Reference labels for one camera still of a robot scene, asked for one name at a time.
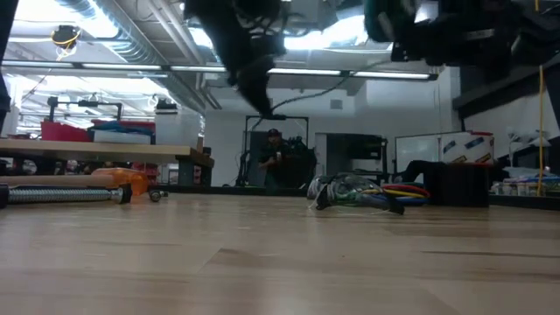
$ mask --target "man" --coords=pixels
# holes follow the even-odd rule
[[[289,148],[277,129],[270,129],[268,136],[269,141],[261,149],[259,168],[266,170],[264,185],[269,191],[274,191],[284,187],[287,174],[283,161],[287,158]]]

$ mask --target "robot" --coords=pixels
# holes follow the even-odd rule
[[[364,0],[367,34],[394,43],[391,61],[480,67],[495,80],[512,67],[541,65],[560,49],[556,7],[538,13],[512,0],[439,0],[437,18],[415,23],[416,5],[415,0]],[[272,22],[263,21],[281,20],[285,27],[285,11],[281,0],[185,0],[185,17],[199,19],[229,72],[229,84],[264,119],[274,119],[267,72],[286,50],[284,28],[270,31]]]

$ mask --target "desk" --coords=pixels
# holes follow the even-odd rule
[[[0,157],[52,160],[146,162],[154,164],[178,163],[178,184],[193,184],[193,167],[202,167],[205,178],[212,177],[214,160],[188,146],[76,143],[34,140],[0,140]]]

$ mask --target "light wood floor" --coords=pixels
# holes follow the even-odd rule
[[[0,314],[560,314],[560,213],[172,195],[0,212]]]

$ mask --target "cap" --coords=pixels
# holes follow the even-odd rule
[[[270,129],[269,130],[269,137],[279,137],[280,131],[278,129]]]

